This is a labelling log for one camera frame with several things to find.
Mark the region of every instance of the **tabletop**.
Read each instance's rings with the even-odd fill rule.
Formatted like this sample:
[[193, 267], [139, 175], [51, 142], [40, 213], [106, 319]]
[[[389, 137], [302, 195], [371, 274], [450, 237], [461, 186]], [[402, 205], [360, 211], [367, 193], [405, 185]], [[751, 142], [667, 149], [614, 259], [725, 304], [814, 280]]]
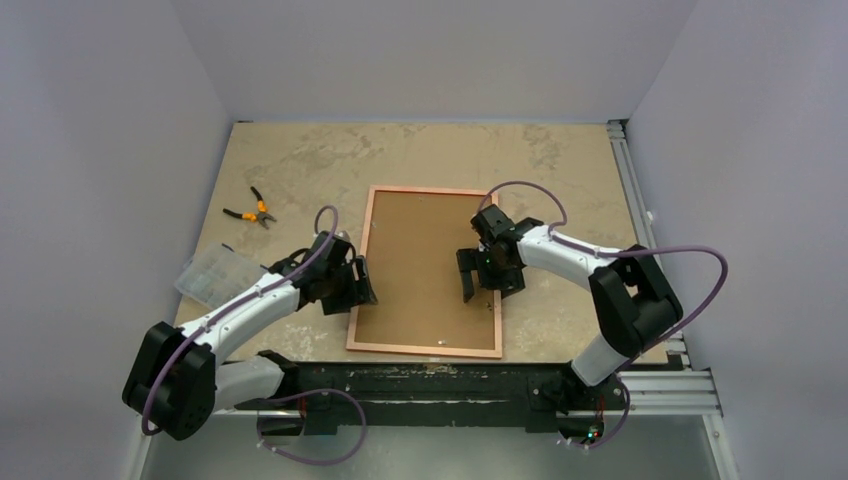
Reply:
[[[371, 185], [488, 190], [518, 179], [539, 183], [560, 198], [568, 211], [568, 225], [560, 232], [608, 247], [636, 243], [603, 125], [236, 123], [197, 251], [220, 242], [271, 265], [311, 245], [315, 213], [326, 204], [338, 208], [339, 228], [358, 247]], [[250, 186], [259, 189], [278, 220], [268, 230], [221, 212], [255, 209]], [[542, 193], [520, 186], [499, 193], [511, 218], [559, 220], [556, 206]], [[503, 301], [500, 361], [572, 359], [599, 332], [591, 295], [550, 273], [524, 272], [526, 290]], [[184, 297], [175, 324], [206, 313], [208, 308]], [[294, 361], [446, 360], [350, 352], [347, 328], [348, 314], [325, 317], [320, 305], [309, 305], [266, 328], [232, 359], [270, 349]], [[665, 363], [666, 355], [660, 346], [639, 361]]]

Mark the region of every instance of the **cork board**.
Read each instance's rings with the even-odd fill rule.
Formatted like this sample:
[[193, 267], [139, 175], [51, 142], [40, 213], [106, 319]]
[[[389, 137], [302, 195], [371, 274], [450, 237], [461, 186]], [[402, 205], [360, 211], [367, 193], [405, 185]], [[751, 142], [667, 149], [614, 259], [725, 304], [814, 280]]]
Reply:
[[360, 251], [380, 303], [351, 311], [349, 350], [502, 357], [500, 292], [463, 303], [456, 263], [478, 243], [469, 221], [485, 194], [371, 187]]

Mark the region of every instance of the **white wall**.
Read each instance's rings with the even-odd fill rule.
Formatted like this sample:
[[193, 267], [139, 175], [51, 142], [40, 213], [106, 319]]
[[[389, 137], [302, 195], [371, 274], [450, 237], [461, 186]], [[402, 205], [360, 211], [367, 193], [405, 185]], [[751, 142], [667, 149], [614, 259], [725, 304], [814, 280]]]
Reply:
[[[840, 0], [700, 1], [628, 125], [659, 242], [729, 257], [687, 339], [745, 479], [848, 478], [846, 18]], [[666, 263], [690, 306], [708, 263]]]
[[695, 0], [172, 0], [237, 119], [629, 117]]
[[229, 131], [167, 0], [4, 2], [0, 478], [118, 478]]

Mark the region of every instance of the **black base bar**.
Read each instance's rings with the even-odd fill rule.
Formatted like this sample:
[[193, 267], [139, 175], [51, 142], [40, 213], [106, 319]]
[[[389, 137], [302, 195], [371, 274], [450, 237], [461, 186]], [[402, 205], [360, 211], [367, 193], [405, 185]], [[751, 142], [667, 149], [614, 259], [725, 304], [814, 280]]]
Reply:
[[[557, 412], [594, 411], [600, 395], [606, 408], [620, 410], [615, 382], [575, 394], [569, 364], [554, 363], [347, 363], [286, 362], [286, 380], [276, 397], [316, 388], [348, 392], [360, 402], [369, 425], [411, 427], [521, 427], [528, 433], [557, 432], [569, 419]], [[291, 402], [262, 401], [242, 410], [297, 410]], [[358, 425], [356, 409], [334, 395], [306, 400], [307, 435], [335, 434], [339, 425]]]

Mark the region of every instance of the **metal frame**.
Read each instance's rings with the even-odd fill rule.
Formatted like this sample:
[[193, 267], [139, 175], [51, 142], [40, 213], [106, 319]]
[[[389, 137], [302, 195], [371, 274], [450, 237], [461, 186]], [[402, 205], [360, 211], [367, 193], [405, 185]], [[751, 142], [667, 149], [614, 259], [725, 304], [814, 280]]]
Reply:
[[[621, 122], [612, 121], [607, 123], [607, 134], [610, 139], [610, 146], [615, 157], [615, 163], [618, 166], [618, 172], [621, 177], [621, 185], [624, 188], [624, 196], [627, 199], [627, 206], [630, 209], [630, 218], [633, 221], [633, 229], [636, 231], [636, 239], [647, 247], [656, 247], [654, 232], [651, 227], [653, 221], [650, 212], [645, 206], [645, 201], [642, 198], [642, 190], [639, 187], [639, 181], [636, 178], [636, 171], [633, 168], [633, 158], [630, 156], [630, 149], [627, 146], [627, 138], [624, 133], [624, 128]], [[690, 366], [689, 356], [687, 354], [686, 342], [683, 334], [678, 332], [671, 340], [666, 342], [667, 352], [678, 352], [681, 354], [684, 365]], [[707, 375], [712, 383], [712, 374], [710, 372], [692, 372], [689, 369], [687, 377], [691, 378], [692, 374]], [[724, 421], [722, 420], [721, 403], [719, 402], [718, 392], [715, 388], [708, 394], [715, 401], [716, 409], [713, 412], [703, 412], [701, 417], [704, 421], [704, 429], [709, 439], [710, 451], [715, 460], [716, 469], [721, 480], [738, 480], [739, 471], [736, 467], [736, 461], [733, 457], [733, 452], [727, 441], [727, 435], [724, 431]]]

